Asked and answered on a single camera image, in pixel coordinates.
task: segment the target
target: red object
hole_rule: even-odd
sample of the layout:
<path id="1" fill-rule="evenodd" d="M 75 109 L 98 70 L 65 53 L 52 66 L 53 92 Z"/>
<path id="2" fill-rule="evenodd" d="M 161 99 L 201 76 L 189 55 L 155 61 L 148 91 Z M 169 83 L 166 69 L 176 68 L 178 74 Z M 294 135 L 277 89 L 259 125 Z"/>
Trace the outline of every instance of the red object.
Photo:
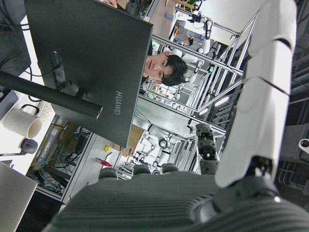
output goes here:
<path id="1" fill-rule="evenodd" d="M 99 158 L 97 158 L 97 163 L 100 163 L 100 164 L 102 164 L 104 166 L 112 167 L 112 165 L 110 163 L 108 163 L 105 160 L 99 159 Z"/>

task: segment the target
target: black hair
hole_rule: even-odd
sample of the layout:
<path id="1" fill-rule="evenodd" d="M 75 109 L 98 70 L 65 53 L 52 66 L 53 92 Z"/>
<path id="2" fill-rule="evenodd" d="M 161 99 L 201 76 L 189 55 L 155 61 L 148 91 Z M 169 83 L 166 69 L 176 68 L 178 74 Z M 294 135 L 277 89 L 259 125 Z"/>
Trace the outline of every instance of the black hair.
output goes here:
<path id="1" fill-rule="evenodd" d="M 193 44 L 193 38 L 189 39 L 189 46 Z"/>
<path id="2" fill-rule="evenodd" d="M 166 86 L 176 86 L 184 83 L 184 74 L 188 71 L 187 64 L 178 55 L 169 55 L 167 65 L 172 67 L 173 73 L 165 75 L 162 83 Z"/>

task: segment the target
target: white mug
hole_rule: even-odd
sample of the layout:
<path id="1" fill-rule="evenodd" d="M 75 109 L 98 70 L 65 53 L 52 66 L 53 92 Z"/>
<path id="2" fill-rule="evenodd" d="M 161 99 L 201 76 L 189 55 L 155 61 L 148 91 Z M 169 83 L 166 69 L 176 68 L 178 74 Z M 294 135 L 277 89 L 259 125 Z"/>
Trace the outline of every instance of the white mug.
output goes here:
<path id="1" fill-rule="evenodd" d="M 35 114 L 30 114 L 23 109 L 26 106 L 32 106 L 36 109 Z M 11 110 L 4 119 L 4 127 L 20 134 L 28 139 L 34 138 L 41 130 L 43 120 L 37 117 L 40 109 L 34 105 L 23 105 L 20 109 Z"/>

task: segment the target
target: mug handle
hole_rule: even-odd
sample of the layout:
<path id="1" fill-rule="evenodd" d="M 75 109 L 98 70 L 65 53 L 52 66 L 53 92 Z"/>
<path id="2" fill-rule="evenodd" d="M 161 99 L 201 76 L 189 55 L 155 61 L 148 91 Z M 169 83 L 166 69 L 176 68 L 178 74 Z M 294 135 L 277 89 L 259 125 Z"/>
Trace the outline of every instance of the mug handle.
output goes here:
<path id="1" fill-rule="evenodd" d="M 35 115 L 37 115 L 40 111 L 39 107 L 36 107 L 34 105 L 30 105 L 30 104 L 25 104 L 22 107 L 20 107 L 21 109 L 24 109 L 26 106 L 32 106 L 33 108 L 35 108 Z"/>

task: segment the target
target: white wall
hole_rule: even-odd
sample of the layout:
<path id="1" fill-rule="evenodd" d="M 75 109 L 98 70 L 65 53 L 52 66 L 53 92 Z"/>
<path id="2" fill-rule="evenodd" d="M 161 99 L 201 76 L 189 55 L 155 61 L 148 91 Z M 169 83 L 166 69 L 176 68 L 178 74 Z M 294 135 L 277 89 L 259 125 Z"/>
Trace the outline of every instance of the white wall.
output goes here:
<path id="1" fill-rule="evenodd" d="M 234 31 L 240 32 L 258 11 L 265 0 L 206 0 L 202 2 L 202 15 L 210 17 L 214 22 Z M 185 27 L 196 33 L 203 33 L 199 23 L 187 22 Z M 226 45 L 230 45 L 231 33 L 212 27 L 211 38 Z M 239 45 L 246 39 L 240 39 Z"/>

